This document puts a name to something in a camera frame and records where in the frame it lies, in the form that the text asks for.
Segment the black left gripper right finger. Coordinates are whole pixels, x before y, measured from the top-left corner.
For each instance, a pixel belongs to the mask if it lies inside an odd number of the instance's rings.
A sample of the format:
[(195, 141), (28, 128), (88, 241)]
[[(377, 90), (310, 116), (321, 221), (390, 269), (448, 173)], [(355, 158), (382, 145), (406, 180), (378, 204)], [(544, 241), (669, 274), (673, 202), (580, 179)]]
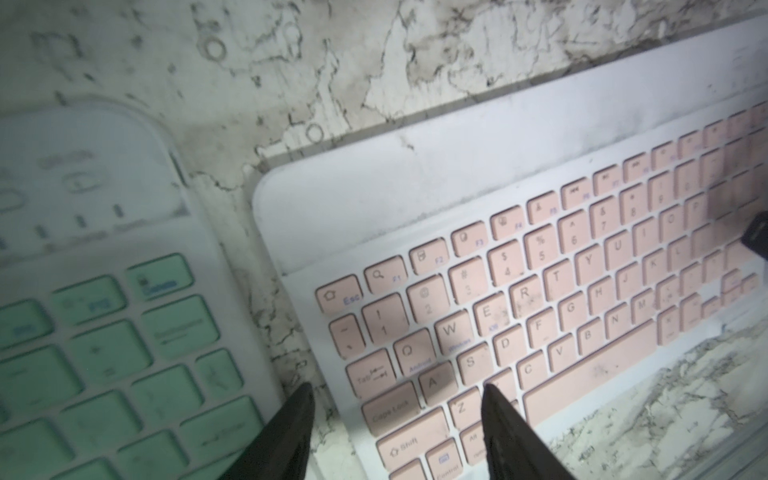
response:
[(481, 424), (491, 480), (574, 480), (493, 384), (484, 387)]

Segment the pink keyboard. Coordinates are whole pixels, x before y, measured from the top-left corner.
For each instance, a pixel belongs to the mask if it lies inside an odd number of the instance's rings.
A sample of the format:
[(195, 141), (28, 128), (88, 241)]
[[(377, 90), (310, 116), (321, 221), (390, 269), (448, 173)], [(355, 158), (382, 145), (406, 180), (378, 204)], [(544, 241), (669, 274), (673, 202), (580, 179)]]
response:
[(481, 479), (767, 310), (767, 19), (268, 173), (255, 224), (371, 479)]

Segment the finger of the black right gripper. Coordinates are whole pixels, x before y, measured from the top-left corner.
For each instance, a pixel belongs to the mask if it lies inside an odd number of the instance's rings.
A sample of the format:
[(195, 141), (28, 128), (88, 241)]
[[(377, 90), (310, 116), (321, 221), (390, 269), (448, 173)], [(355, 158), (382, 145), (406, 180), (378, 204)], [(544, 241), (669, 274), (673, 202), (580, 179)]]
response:
[(768, 211), (759, 212), (750, 221), (740, 241), (748, 250), (768, 260)]

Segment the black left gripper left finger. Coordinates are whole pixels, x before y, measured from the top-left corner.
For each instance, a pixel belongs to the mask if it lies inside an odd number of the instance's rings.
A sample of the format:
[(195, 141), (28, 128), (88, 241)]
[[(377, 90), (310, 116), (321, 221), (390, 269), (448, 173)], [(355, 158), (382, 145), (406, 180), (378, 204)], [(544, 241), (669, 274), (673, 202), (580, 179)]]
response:
[(314, 414), (313, 388), (304, 382), (219, 479), (305, 479)]

